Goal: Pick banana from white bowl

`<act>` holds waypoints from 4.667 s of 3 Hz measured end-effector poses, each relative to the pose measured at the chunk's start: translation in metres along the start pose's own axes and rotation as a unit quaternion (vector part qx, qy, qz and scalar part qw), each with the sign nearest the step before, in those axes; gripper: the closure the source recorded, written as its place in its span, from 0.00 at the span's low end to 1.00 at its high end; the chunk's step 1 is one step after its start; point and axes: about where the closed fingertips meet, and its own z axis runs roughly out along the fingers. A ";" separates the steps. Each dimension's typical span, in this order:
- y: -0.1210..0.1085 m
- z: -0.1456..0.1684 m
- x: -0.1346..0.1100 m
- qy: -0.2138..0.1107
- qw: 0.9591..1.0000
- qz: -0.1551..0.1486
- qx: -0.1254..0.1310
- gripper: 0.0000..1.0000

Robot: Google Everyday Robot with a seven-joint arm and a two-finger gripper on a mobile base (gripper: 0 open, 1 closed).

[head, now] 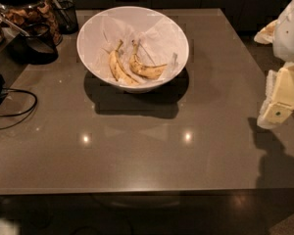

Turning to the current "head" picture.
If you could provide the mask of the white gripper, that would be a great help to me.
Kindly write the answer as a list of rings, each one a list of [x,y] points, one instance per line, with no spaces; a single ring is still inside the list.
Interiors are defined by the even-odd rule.
[[[294,62],[294,0],[277,20],[263,27],[254,37],[260,44],[272,44],[273,54]],[[294,63],[286,63],[279,71],[270,70],[266,80],[266,100],[257,119],[257,126],[273,129],[283,124],[294,112]]]

